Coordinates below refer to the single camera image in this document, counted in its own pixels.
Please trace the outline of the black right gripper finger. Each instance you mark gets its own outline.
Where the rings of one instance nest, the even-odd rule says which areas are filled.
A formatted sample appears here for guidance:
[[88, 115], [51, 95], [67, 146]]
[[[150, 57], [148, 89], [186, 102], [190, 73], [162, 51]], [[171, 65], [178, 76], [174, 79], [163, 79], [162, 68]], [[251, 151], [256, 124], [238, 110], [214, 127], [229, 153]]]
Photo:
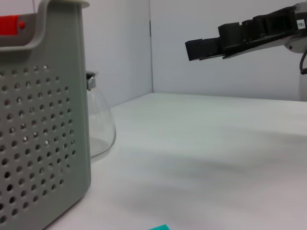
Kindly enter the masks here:
[[224, 57], [224, 45], [221, 37], [196, 39], [185, 43], [189, 61]]

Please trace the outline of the glass teapot black lid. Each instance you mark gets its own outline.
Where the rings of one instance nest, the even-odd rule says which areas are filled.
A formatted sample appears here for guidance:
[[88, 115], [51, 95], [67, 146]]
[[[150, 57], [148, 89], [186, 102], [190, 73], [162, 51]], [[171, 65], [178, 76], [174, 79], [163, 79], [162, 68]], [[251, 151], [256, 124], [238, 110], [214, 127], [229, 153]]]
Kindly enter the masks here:
[[92, 158], [108, 152], [117, 138], [111, 109], [96, 84], [97, 72], [86, 72], [89, 117], [90, 156]]

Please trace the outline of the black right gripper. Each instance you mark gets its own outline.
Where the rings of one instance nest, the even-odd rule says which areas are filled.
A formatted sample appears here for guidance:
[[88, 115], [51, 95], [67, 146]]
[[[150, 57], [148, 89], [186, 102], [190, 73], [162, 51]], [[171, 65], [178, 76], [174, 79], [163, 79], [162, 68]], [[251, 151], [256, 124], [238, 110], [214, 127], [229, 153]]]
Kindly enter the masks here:
[[307, 6], [290, 6], [218, 27], [224, 59], [307, 38]]

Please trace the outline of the grey perforated plastic basket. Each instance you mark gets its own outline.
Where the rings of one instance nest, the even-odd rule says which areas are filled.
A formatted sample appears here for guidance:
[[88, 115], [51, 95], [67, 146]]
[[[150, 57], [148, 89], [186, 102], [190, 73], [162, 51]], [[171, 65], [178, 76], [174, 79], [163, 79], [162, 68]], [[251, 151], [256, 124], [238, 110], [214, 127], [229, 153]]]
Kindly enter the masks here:
[[44, 230], [91, 184], [84, 0], [41, 0], [0, 36], [0, 230]]

